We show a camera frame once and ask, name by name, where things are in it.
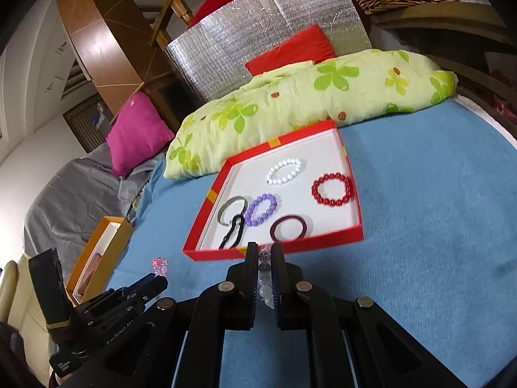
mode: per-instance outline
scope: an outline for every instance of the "bracelet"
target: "bracelet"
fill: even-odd
[[[265,245],[260,249],[258,258],[258,284],[260,285],[259,294],[267,306],[269,306],[271,309],[275,309],[273,284],[271,281],[271,244]]]
[[[243,200],[244,201],[244,207],[242,208],[242,211],[240,212],[240,214],[244,214],[244,212],[246,211],[246,209],[248,208],[248,201],[247,199],[245,199],[244,197],[241,197],[240,195],[237,195],[236,197],[232,197],[230,198],[228,201],[226,201],[222,206],[221,208],[219,209],[219,211],[217,212],[217,221],[219,222],[219,224],[223,225],[223,226],[229,226],[230,224],[229,223],[225,223],[223,222],[223,213],[226,211],[226,209],[228,207],[230,207],[234,202],[236,201],[239,201],[239,200]]]
[[[278,171],[278,169],[283,168],[287,165],[294,165],[294,171],[288,174],[288,176],[284,176],[282,179],[273,179],[273,175]],[[278,162],[275,166],[273,166],[269,173],[266,176],[266,182],[270,185],[282,185],[287,184],[287,182],[292,181],[296,175],[301,172],[301,160],[300,159],[285,159],[281,162]]]
[[[303,220],[303,217],[293,214],[293,215],[282,216],[275,223],[273,223],[273,226],[271,226],[271,229],[269,229],[269,235],[271,236],[271,239],[273,241],[280,242],[277,239],[277,237],[275,236],[275,231],[277,230],[277,227],[278,227],[278,225],[280,223],[282,223],[282,222],[284,222],[286,220],[289,220],[289,219],[295,219],[295,220],[298,220],[301,223],[301,233],[296,238],[294,238],[294,239],[295,240],[296,239],[301,239],[301,238],[303,238],[305,236],[305,234],[307,233],[307,223],[305,222],[305,220]]]
[[[323,197],[318,187],[325,181],[331,180],[331,179],[338,179],[345,184],[345,195],[343,198],[340,199],[329,199]],[[312,184],[312,197],[316,199],[318,204],[325,204],[331,207],[334,206],[341,206],[344,203],[348,203],[350,201],[350,198],[352,197],[352,185],[350,183],[350,178],[348,176],[345,176],[339,172],[331,173],[331,174],[325,174],[318,178],[314,183]]]
[[[237,226],[237,221],[239,222],[239,232],[237,233],[237,239],[235,240],[235,242],[233,243],[233,245],[230,248],[235,248],[239,244],[239,242],[242,238],[242,231],[244,230],[244,216],[242,214],[234,215],[234,217],[232,219],[232,227],[230,228],[230,230],[226,234],[226,236],[224,236],[223,241],[221,242],[221,245],[219,245],[219,249],[224,249],[224,245],[226,245],[226,243],[230,239],[233,231],[235,230],[235,228]]]
[[[266,212],[262,213],[256,220],[252,220],[251,216],[253,211],[257,206],[265,200],[269,200],[269,208]],[[246,220],[246,226],[258,226],[259,224],[264,223],[269,216],[273,214],[273,212],[277,209],[277,198],[273,194],[262,194],[253,200],[250,204],[246,213],[244,213],[244,219]]]

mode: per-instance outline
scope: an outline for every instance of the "silver insulation panel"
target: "silver insulation panel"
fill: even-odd
[[[203,101],[249,82],[244,64],[318,24],[338,56],[371,48],[351,0],[234,0],[167,46],[167,55]]]

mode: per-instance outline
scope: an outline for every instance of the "cream sofa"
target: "cream sofa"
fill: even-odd
[[[0,277],[0,322],[17,329],[24,342],[25,358],[30,369],[48,386],[50,337],[38,304],[28,268],[29,257],[7,263]]]

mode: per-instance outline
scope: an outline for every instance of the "screw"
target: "screw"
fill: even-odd
[[[371,308],[373,306],[373,300],[368,296],[360,296],[357,298],[357,304],[360,308]]]
[[[162,299],[156,302],[156,307],[162,311],[172,308],[173,305],[174,300],[172,300],[170,297],[163,297]]]
[[[298,290],[300,292],[308,292],[311,289],[312,289],[312,284],[310,284],[308,281],[302,280],[302,281],[298,281],[298,283],[296,283],[296,290]]]
[[[221,292],[231,292],[235,285],[231,281],[223,281],[217,286]]]

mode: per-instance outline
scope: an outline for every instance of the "black strap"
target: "black strap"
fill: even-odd
[[[221,242],[221,245],[219,245],[219,249],[224,249],[224,245],[229,241],[232,233],[235,231],[235,228],[237,226],[237,220],[239,221],[239,232],[237,233],[237,239],[230,248],[235,248],[239,244],[242,238],[242,232],[244,231],[244,216],[242,214],[234,215],[232,219],[232,227],[230,228],[226,236],[223,238],[223,242]]]

